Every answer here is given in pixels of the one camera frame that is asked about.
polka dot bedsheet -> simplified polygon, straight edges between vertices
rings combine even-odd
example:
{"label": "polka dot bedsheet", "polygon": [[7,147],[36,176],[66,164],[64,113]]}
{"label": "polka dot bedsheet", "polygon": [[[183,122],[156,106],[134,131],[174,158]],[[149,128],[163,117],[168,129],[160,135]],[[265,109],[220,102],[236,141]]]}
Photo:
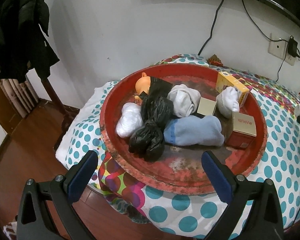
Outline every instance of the polka dot bedsheet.
{"label": "polka dot bedsheet", "polygon": [[[157,64],[189,63],[206,66],[203,57],[179,54]],[[300,95],[284,86],[240,70],[210,66],[217,71],[228,71],[255,96],[266,119],[268,141],[262,159],[248,176],[251,181],[263,182],[271,178],[278,191],[282,219],[287,228],[300,207],[300,124],[294,116],[294,107],[300,104]],[[111,157],[102,141],[99,114],[104,98],[117,82],[108,82],[98,88],[74,120],[63,138],[56,157],[68,169],[89,150],[98,153],[99,163],[90,185],[101,189],[108,203],[136,223],[152,222],[162,231],[204,238],[226,208],[214,194],[186,196],[157,190],[137,181],[126,173]],[[249,214],[248,201],[230,239],[240,234]]]}

power adapter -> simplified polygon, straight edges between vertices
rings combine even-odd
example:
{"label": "power adapter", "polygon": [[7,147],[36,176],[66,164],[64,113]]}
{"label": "power adapter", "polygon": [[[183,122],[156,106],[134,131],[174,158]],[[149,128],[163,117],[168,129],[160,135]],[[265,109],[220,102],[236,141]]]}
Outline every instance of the power adapter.
{"label": "power adapter", "polygon": [[291,36],[288,42],[288,53],[293,57],[299,57],[297,47],[298,43],[294,40],[293,36]]}

round red basin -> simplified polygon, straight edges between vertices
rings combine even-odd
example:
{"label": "round red basin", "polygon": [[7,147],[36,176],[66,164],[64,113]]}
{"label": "round red basin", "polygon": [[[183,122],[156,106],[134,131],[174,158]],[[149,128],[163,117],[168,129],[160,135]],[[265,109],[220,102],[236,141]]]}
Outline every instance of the round red basin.
{"label": "round red basin", "polygon": [[[267,126],[261,109],[249,93],[240,112],[252,115],[256,122],[257,137],[245,150],[230,147],[206,147],[194,145],[175,147],[166,145],[162,157],[148,163],[128,151],[128,140],[115,133],[121,116],[121,108],[126,102],[134,102],[135,84],[146,72],[148,76],[164,79],[173,85],[186,84],[198,90],[202,97],[215,100],[218,72],[194,64],[164,64],[139,70],[120,81],[106,97],[100,116],[100,129],[108,151],[117,163],[130,175],[151,187],[183,195],[200,195],[215,192],[201,166],[201,155],[211,150],[221,163],[226,164],[234,174],[248,176],[258,165],[267,142]],[[215,114],[225,134],[228,120],[218,111]]]}

wooden door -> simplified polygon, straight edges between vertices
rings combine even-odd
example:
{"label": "wooden door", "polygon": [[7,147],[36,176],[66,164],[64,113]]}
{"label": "wooden door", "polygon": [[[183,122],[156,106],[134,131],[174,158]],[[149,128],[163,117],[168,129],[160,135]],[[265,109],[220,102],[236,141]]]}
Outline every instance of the wooden door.
{"label": "wooden door", "polygon": [[9,134],[11,134],[22,117],[10,104],[2,89],[0,88],[0,125]]}

hanging coat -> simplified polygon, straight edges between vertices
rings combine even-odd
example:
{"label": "hanging coat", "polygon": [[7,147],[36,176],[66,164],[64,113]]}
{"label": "hanging coat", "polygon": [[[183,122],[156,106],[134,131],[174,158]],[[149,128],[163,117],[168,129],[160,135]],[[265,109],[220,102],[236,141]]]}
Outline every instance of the hanging coat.
{"label": "hanging coat", "polygon": [[48,26],[49,8],[44,0],[4,1],[0,8],[0,79],[24,82],[32,68],[42,80],[50,76],[50,67],[59,59],[42,33],[48,36]]}

